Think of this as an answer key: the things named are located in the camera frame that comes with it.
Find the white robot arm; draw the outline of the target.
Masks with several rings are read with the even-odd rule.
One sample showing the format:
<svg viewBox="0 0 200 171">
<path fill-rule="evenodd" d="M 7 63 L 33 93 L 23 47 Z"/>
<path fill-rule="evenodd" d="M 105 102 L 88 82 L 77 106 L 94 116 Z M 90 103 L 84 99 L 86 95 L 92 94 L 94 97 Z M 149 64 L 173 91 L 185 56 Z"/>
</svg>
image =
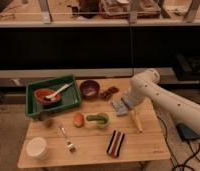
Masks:
<svg viewBox="0 0 200 171">
<path fill-rule="evenodd" d="M 161 88 L 159 81 L 160 74 L 156 69 L 135 74 L 126 93 L 132 106 L 138 106 L 145 98 L 150 98 L 200 135 L 200 105 Z"/>
</svg>

